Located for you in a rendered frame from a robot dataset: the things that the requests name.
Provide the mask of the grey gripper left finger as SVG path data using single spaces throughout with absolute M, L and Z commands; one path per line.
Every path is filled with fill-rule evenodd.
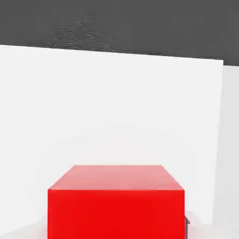
M 44 215 L 37 223 L 27 227 L 24 239 L 48 239 L 47 234 L 47 215 Z

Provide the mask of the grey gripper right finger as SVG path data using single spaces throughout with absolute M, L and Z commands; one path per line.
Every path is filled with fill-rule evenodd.
M 188 220 L 187 239 L 212 239 L 210 227 L 200 221 L 199 217 L 193 211 L 185 211 Z

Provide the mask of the small red cube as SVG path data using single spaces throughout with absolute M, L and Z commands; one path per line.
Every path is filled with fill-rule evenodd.
M 161 165 L 76 165 L 48 189 L 48 239 L 185 239 L 184 189 Z

